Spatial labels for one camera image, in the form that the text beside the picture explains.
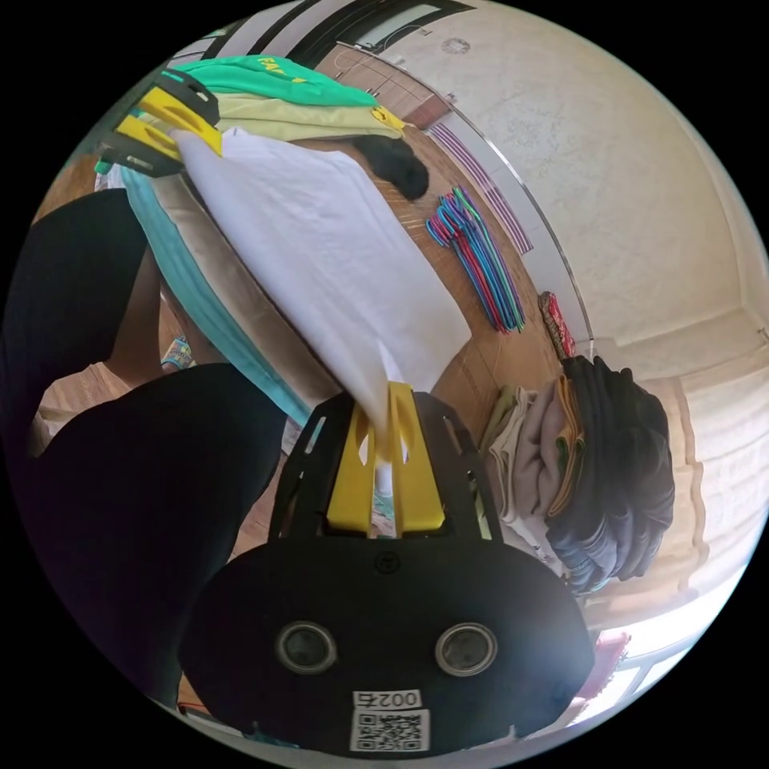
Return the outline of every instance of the person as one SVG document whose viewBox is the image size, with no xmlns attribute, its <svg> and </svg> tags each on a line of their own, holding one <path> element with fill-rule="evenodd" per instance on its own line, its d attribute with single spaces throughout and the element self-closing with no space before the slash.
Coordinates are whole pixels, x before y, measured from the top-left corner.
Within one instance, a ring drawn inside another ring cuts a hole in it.
<svg viewBox="0 0 769 769">
<path fill-rule="evenodd" d="M 0 433 L 54 591 L 129 681 L 175 707 L 187 617 L 276 471 L 286 416 L 191 325 L 197 365 L 162 364 L 162 286 L 124 190 L 35 222 L 0 336 Z M 47 388 L 97 362 L 130 391 L 68 421 L 34 456 Z"/>
</svg>

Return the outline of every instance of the window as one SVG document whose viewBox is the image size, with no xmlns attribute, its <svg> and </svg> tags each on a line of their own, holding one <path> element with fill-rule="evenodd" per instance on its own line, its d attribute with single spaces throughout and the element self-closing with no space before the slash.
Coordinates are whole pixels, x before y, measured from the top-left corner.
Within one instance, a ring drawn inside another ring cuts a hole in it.
<svg viewBox="0 0 769 769">
<path fill-rule="evenodd" d="M 602 638 L 627 633 L 630 641 L 626 657 L 603 691 L 586 704 L 572 724 L 599 715 L 636 693 L 649 689 L 669 673 L 718 616 L 744 571 L 745 567 L 715 590 L 680 609 L 601 633 Z"/>
<path fill-rule="evenodd" d="M 475 9 L 456 0 L 355 0 L 305 35 L 288 58 L 314 69 L 338 42 L 381 53 L 417 28 L 466 10 Z"/>
<path fill-rule="evenodd" d="M 673 646 L 686 638 L 700 634 L 718 616 L 744 571 L 745 567 L 715 590 L 687 603 L 680 609 L 647 619 L 645 622 L 636 622 L 634 625 L 607 631 L 607 635 L 613 635 L 618 631 L 628 633 L 630 642 L 626 652 L 627 656 L 632 658 L 653 654 L 666 646 Z"/>
<path fill-rule="evenodd" d="M 601 694 L 593 697 L 572 723 L 580 723 L 580 721 L 591 719 L 594 715 L 600 715 L 603 711 L 608 711 L 610 707 L 620 703 L 639 672 L 640 668 L 618 670 L 606 684 Z"/>
<path fill-rule="evenodd" d="M 646 677 L 643 679 L 643 681 L 641 681 L 641 685 L 636 691 L 644 691 L 645 689 L 648 689 L 650 686 L 653 686 L 663 675 L 670 673 L 670 671 L 673 670 L 673 668 L 678 665 L 678 663 L 686 656 L 687 651 L 688 649 L 679 651 L 672 657 L 668 657 L 666 660 L 653 665 L 651 670 L 646 674 Z"/>
<path fill-rule="evenodd" d="M 400 13 L 385 19 L 373 26 L 370 30 L 364 32 L 355 42 L 363 48 L 379 48 L 386 47 L 388 37 L 395 35 L 398 31 L 405 31 L 406 27 L 416 30 L 420 24 L 417 23 L 418 19 L 430 14 L 434 14 L 436 11 L 440 11 L 439 6 L 418 5 L 402 10 Z"/>
</svg>

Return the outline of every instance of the folded clothes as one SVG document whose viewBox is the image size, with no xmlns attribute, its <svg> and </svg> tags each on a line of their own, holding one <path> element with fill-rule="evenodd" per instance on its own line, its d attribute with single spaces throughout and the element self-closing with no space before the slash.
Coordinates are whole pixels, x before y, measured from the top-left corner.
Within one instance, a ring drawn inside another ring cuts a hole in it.
<svg viewBox="0 0 769 769">
<path fill-rule="evenodd" d="M 564 425 L 555 441 L 561 485 L 550 505 L 548 516 L 558 515 L 571 499 L 582 468 L 582 453 L 585 449 L 585 434 L 574 398 L 574 387 L 563 375 L 555 381 L 555 394 L 564 414 Z"/>
<path fill-rule="evenodd" d="M 547 537 L 577 593 L 612 577 L 640 577 L 673 520 L 667 417 L 659 401 L 599 357 L 569 358 L 585 435 L 582 468 Z"/>
<path fill-rule="evenodd" d="M 219 100 L 216 127 L 222 132 L 240 127 L 254 136 L 284 142 L 362 135 L 390 139 L 403 136 L 400 121 L 383 122 L 379 112 L 375 114 L 371 107 L 318 107 L 248 93 L 215 96 Z M 164 133 L 172 129 L 152 115 L 142 115 L 141 119 Z"/>
<path fill-rule="evenodd" d="M 177 64 L 214 94 L 255 94 L 315 107 L 376 107 L 373 96 L 280 56 L 226 56 Z"/>
<path fill-rule="evenodd" d="M 517 513 L 544 517 L 562 485 L 557 439 L 566 423 L 556 382 L 539 391 L 526 414 L 513 462 L 513 489 Z"/>
<path fill-rule="evenodd" d="M 240 129 L 223 135 L 223 157 L 172 136 L 244 267 L 384 436 L 388 361 L 430 392 L 471 335 L 371 179 L 343 153 Z"/>
<path fill-rule="evenodd" d="M 543 515 L 520 514 L 517 507 L 517 490 L 513 485 L 513 467 L 516 452 L 526 415 L 537 400 L 537 394 L 523 388 L 518 388 L 515 394 L 515 406 L 499 433 L 497 439 L 489 448 L 489 454 L 494 459 L 495 473 L 492 474 L 492 485 L 498 485 L 501 505 L 499 518 L 503 524 L 502 534 L 505 539 L 505 529 L 510 528 L 516 538 L 523 540 L 536 558 L 546 564 L 553 572 L 561 576 L 563 566 L 556 553 L 548 543 L 547 526 Z"/>
<path fill-rule="evenodd" d="M 497 402 L 494 404 L 489 422 L 486 424 L 483 436 L 481 437 L 481 443 L 478 446 L 478 450 L 481 454 L 486 454 L 489 447 L 499 436 L 499 432 L 503 425 L 507 422 L 507 417 L 510 411 L 515 406 L 515 388 L 509 384 L 504 385 L 499 392 Z"/>
</svg>

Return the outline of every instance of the beige cloth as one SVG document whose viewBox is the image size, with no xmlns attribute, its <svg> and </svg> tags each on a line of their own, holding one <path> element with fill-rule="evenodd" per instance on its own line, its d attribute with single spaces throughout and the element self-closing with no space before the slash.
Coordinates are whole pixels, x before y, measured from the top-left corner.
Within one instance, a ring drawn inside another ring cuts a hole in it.
<svg viewBox="0 0 769 769">
<path fill-rule="evenodd" d="M 526 415 L 537 399 L 537 394 L 519 387 L 515 392 L 515 399 L 516 404 L 504 423 L 499 437 L 489 448 L 489 453 L 496 465 L 496 473 L 492 474 L 492 483 L 498 483 L 501 489 L 502 538 L 513 546 L 517 546 L 515 542 L 520 539 L 525 541 L 535 557 L 560 577 L 564 573 L 563 564 L 547 541 L 547 524 L 544 516 L 523 517 L 517 508 L 516 489 L 513 486 L 513 466 L 521 429 Z M 510 537 L 509 533 L 505 532 L 507 528 L 510 528 L 517 537 Z"/>
<path fill-rule="evenodd" d="M 537 395 L 521 426 L 513 463 L 513 488 L 518 514 L 544 516 L 561 488 L 556 440 L 566 414 L 555 392 L 555 380 Z"/>
<path fill-rule="evenodd" d="M 497 403 L 494 404 L 491 417 L 489 417 L 489 423 L 483 432 L 481 444 L 478 447 L 481 454 L 485 454 L 492 443 L 499 437 L 499 433 L 514 406 L 515 388 L 506 384 L 499 392 L 499 398 L 497 399 Z"/>
<path fill-rule="evenodd" d="M 555 392 L 566 415 L 566 423 L 556 439 L 559 453 L 565 455 L 566 467 L 562 475 L 561 488 L 550 506 L 548 515 L 558 515 L 569 504 L 574 486 L 579 480 L 582 450 L 585 448 L 585 434 L 582 431 L 574 387 L 563 374 L 556 380 Z"/>
<path fill-rule="evenodd" d="M 337 395 L 340 386 L 262 291 L 183 178 L 153 179 L 152 187 L 211 290 L 286 385 L 310 409 Z"/>
</svg>

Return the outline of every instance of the white wall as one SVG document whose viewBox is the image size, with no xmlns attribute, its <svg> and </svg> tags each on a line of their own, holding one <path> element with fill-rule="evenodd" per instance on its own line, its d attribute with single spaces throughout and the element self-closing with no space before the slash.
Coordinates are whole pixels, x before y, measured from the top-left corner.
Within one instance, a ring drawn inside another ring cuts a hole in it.
<svg viewBox="0 0 769 769">
<path fill-rule="evenodd" d="M 757 325 L 769 328 L 769 256 L 753 217 L 727 169 L 703 137 L 672 104 L 668 107 L 695 145 L 721 200 L 734 241 L 743 307 Z"/>
<path fill-rule="evenodd" d="M 389 52 L 497 145 L 549 220 L 596 337 L 620 345 L 742 306 L 727 217 L 666 101 L 583 38 L 490 2 Z M 466 54 L 441 44 L 462 38 Z"/>
<path fill-rule="evenodd" d="M 763 344 L 755 322 L 742 309 L 669 334 L 620 347 L 622 365 L 636 381 L 685 376 L 758 350 Z"/>
</svg>

